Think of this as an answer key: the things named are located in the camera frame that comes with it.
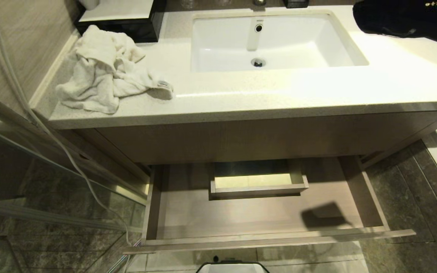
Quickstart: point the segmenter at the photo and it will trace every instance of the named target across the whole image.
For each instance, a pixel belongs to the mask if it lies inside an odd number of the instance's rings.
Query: small drawer
[[[210,199],[300,195],[308,188],[301,159],[279,159],[212,164]]]
[[[346,242],[391,231],[357,157],[296,161],[300,195],[211,200],[213,164],[154,166],[141,247],[125,254]]]

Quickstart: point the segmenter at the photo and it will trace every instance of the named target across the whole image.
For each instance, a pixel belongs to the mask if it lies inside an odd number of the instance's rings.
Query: white towel
[[[171,99],[171,85],[140,64],[144,55],[126,34],[89,26],[66,56],[64,67],[73,67],[73,75],[56,87],[60,102],[71,108],[114,114],[120,97],[150,88],[162,92],[160,98]]]

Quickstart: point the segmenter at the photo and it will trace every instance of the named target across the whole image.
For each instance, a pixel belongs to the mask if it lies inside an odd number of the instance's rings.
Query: black cloth
[[[365,33],[437,41],[437,0],[363,0],[354,18]]]

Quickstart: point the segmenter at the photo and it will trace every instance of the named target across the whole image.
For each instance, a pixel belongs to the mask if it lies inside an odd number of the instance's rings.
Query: white countertop
[[[148,94],[122,98],[113,115],[57,103],[49,111],[49,123],[56,129],[75,129],[437,110],[437,42],[365,34],[355,23],[352,6],[269,8],[261,15],[320,10],[334,13],[369,61],[368,66],[191,72],[196,14],[227,17],[253,11],[166,13],[159,42],[139,46],[147,53],[147,66],[173,85],[173,100]]]

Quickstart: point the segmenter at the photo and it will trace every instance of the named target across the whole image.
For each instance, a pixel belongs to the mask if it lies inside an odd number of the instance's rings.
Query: sink
[[[329,13],[193,21],[194,72],[368,64],[338,19]]]

